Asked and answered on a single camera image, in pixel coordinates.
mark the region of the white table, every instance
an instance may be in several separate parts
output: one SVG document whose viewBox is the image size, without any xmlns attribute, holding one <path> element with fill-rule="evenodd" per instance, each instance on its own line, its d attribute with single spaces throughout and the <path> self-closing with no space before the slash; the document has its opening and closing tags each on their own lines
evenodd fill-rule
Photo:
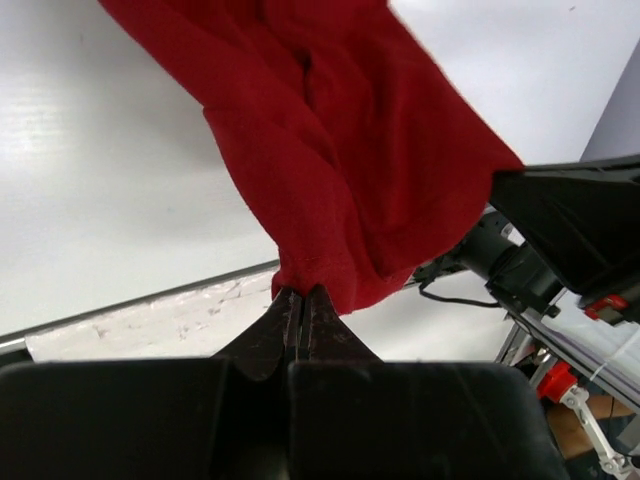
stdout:
<svg viewBox="0 0 640 480">
<path fill-rule="evenodd" d="M 636 0 L 396 0 L 529 163 L 580 158 Z M 88 0 L 0 0 L 0 337 L 276 258 L 199 106 Z"/>
</svg>

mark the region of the wire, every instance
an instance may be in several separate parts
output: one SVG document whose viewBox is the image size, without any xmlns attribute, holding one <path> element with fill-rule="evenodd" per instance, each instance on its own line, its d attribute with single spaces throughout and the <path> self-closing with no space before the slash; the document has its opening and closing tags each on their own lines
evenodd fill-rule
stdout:
<svg viewBox="0 0 640 480">
<path fill-rule="evenodd" d="M 429 286 L 431 282 L 424 281 L 418 287 L 418 292 L 425 298 L 429 300 L 434 300 L 440 303 L 456 303 L 458 305 L 469 305 L 471 307 L 480 307 L 480 308 L 502 308 L 502 305 L 499 303 L 487 303 L 481 302 L 479 300 L 470 300 L 467 298 L 449 298 L 449 297 L 441 297 L 439 295 L 435 295 L 433 293 L 427 292 L 425 289 Z"/>
</svg>

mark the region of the red clamp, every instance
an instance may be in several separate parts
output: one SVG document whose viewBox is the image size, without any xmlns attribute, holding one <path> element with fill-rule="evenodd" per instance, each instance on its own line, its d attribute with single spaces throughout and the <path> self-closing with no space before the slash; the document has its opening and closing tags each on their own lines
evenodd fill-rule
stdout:
<svg viewBox="0 0 640 480">
<path fill-rule="evenodd" d="M 628 306 L 629 306 L 629 302 L 627 302 L 620 295 L 607 295 L 603 299 L 598 300 L 597 302 L 585 308 L 584 313 L 587 317 L 591 318 L 592 320 L 599 320 L 600 312 L 607 307 L 612 308 L 613 310 L 616 310 L 616 311 L 620 311 L 620 310 L 624 310 Z"/>
<path fill-rule="evenodd" d="M 564 394 L 578 383 L 570 368 L 566 362 L 556 363 L 538 385 L 538 398 L 547 397 L 554 403 L 560 403 Z"/>
</svg>

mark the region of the cloth fold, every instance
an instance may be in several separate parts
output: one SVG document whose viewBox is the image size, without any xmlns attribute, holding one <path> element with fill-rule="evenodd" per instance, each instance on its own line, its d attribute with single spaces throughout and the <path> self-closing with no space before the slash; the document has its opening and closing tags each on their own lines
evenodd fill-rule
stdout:
<svg viewBox="0 0 640 480">
<path fill-rule="evenodd" d="M 400 289 L 522 168 L 383 0 L 100 0 L 204 107 L 279 247 L 274 292 Z"/>
</svg>

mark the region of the scuffed white strip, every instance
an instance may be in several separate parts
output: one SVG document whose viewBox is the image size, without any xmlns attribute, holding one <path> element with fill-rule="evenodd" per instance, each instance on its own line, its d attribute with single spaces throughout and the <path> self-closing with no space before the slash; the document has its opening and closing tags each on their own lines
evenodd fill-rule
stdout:
<svg viewBox="0 0 640 480">
<path fill-rule="evenodd" d="M 29 335 L 35 361 L 209 356 L 271 303 L 273 272 L 169 295 Z"/>
</svg>

